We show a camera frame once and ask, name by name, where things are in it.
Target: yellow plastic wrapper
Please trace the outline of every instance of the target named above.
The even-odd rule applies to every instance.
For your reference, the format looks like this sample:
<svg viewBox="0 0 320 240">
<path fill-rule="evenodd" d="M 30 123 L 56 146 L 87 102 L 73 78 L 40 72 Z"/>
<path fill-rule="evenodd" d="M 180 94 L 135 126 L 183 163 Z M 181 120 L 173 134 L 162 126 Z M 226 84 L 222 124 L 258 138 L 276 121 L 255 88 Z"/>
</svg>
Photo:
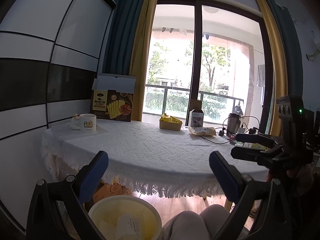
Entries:
<svg viewBox="0 0 320 240">
<path fill-rule="evenodd" d="M 171 115 L 167 115 L 167 114 L 161 115 L 161 118 L 159 119 L 159 121 L 182 123 L 182 121 L 180 121 L 178 118 L 175 118 L 175 117 L 173 117 Z"/>
<path fill-rule="evenodd" d="M 217 135 L 216 130 L 213 127 L 188 127 L 189 131 L 192 134 L 198 136 L 210 136 L 210 135 Z"/>
</svg>

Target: mug handle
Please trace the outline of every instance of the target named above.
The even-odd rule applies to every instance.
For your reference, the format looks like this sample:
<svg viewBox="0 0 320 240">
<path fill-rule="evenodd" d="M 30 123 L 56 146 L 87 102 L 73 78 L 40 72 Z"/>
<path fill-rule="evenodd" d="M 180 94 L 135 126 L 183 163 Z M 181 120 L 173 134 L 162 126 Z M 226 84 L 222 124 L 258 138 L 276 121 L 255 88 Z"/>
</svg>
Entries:
<svg viewBox="0 0 320 240">
<path fill-rule="evenodd" d="M 80 116 L 78 116 L 77 114 L 73 115 L 73 118 L 71 118 L 71 128 L 75 129 L 75 130 L 80 130 L 80 126 L 76 125 L 76 120 L 79 120 Z"/>
</svg>

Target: blue curtain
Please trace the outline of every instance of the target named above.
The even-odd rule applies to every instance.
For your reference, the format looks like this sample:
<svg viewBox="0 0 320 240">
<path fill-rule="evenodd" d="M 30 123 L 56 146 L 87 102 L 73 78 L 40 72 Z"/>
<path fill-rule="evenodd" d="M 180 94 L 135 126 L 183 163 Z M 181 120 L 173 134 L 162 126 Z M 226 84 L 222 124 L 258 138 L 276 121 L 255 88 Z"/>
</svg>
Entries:
<svg viewBox="0 0 320 240">
<path fill-rule="evenodd" d="M 280 7 L 275 0 L 266 0 L 278 26 L 288 75 L 288 94 L 302 96 L 303 68 L 299 38 L 291 15 L 286 7 Z"/>
<path fill-rule="evenodd" d="M 134 36 L 143 0 L 115 0 L 103 73 L 128 75 Z"/>
</svg>

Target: blue gripper pad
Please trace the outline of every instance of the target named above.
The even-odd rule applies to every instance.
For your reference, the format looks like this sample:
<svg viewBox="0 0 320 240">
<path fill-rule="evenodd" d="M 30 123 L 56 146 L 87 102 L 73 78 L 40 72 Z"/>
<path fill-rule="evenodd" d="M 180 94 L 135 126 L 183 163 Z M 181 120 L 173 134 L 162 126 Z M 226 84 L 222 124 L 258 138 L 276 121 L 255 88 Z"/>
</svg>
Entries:
<svg viewBox="0 0 320 240">
<path fill-rule="evenodd" d="M 78 172 L 73 190 L 81 205 L 91 200 L 93 192 L 97 188 L 108 165 L 108 154 L 104 151 L 99 151 L 89 165 L 82 167 Z"/>
<path fill-rule="evenodd" d="M 230 165 L 218 151 L 209 156 L 209 165 L 227 199 L 237 204 L 244 190 L 241 173 Z"/>
</svg>

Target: thermos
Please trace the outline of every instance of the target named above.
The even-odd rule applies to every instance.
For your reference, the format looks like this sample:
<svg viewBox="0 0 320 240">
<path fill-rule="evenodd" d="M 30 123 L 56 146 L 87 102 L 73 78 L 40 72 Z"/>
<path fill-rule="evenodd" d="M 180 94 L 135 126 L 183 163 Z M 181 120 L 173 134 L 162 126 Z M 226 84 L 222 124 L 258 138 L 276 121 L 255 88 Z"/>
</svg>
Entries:
<svg viewBox="0 0 320 240">
<path fill-rule="evenodd" d="M 230 113 L 228 117 L 227 136 L 230 137 L 231 134 L 236 134 L 239 127 L 240 127 L 240 115 Z"/>
</svg>

